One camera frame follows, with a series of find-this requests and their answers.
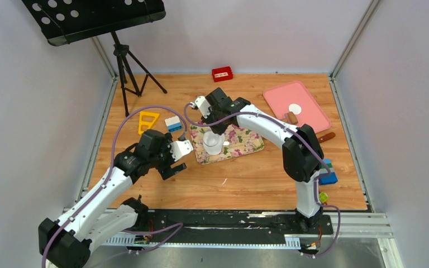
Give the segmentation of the floral yellow tray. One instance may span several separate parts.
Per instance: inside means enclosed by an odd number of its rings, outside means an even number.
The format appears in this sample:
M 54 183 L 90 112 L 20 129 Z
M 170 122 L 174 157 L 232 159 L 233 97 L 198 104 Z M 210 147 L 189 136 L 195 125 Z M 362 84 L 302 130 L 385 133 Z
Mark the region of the floral yellow tray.
M 219 153 L 212 155 L 206 151 L 208 146 L 205 146 L 206 143 L 204 142 L 204 135 L 211 132 L 211 129 L 195 125 L 190 125 L 189 129 L 196 160 L 202 165 L 245 156 L 261 151 L 264 148 L 263 139 L 258 133 L 230 125 L 221 135 L 223 144 Z

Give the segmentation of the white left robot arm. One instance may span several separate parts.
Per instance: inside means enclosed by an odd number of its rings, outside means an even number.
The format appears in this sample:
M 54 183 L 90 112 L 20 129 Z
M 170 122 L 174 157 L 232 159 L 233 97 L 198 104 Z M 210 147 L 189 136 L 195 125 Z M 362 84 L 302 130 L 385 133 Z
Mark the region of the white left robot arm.
M 170 133 L 145 131 L 139 142 L 115 156 L 102 179 L 80 201 L 58 219 L 40 223 L 42 267 L 84 267 L 95 249 L 124 230 L 147 236 L 149 209 L 140 198 L 128 198 L 112 213 L 104 212 L 150 169 L 156 169 L 163 180 L 184 170 L 184 163 L 175 163 L 192 151 L 189 140 L 173 141 Z

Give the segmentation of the white dough ball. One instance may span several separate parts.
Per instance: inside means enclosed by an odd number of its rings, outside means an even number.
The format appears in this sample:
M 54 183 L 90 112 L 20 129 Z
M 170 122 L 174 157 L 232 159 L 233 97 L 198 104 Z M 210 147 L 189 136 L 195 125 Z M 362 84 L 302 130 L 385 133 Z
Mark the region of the white dough ball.
M 218 155 L 223 149 L 224 141 L 204 141 L 203 147 L 209 155 Z

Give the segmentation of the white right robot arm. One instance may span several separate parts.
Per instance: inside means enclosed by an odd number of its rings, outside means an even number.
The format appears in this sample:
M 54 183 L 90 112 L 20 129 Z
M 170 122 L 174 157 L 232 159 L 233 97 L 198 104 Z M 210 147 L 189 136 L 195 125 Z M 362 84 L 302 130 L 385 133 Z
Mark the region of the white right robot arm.
M 285 123 L 272 117 L 248 100 L 233 100 L 221 88 L 194 101 L 201 121 L 212 132 L 222 134 L 229 126 L 254 131 L 282 151 L 285 173 L 295 181 L 297 191 L 297 227 L 311 233 L 319 225 L 323 213 L 318 200 L 318 176 L 324 154 L 313 128 Z

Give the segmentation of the wooden rolling pin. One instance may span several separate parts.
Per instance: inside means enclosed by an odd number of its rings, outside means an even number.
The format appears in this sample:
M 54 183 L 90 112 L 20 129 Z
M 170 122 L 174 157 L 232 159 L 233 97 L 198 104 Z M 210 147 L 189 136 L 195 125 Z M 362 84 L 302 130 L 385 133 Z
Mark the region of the wooden rolling pin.
M 298 118 L 293 112 L 288 112 L 284 115 L 283 121 L 286 123 L 289 123 L 291 125 L 297 125 L 298 124 Z

